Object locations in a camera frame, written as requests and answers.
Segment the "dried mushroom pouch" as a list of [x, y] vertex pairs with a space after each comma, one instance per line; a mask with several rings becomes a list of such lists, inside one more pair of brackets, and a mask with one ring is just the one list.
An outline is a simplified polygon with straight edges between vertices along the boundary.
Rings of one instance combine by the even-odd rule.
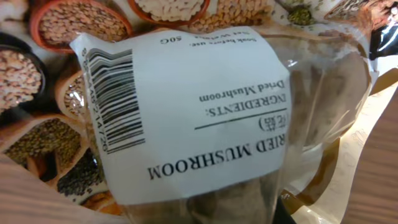
[[10, 189], [69, 223], [340, 223], [397, 2], [1, 1]]

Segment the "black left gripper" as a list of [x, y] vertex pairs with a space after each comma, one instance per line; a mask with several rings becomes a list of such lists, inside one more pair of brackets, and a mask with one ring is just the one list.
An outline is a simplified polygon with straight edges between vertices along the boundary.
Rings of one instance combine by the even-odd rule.
[[282, 198], [278, 197], [273, 217], [273, 224], [296, 224], [295, 220], [284, 207]]

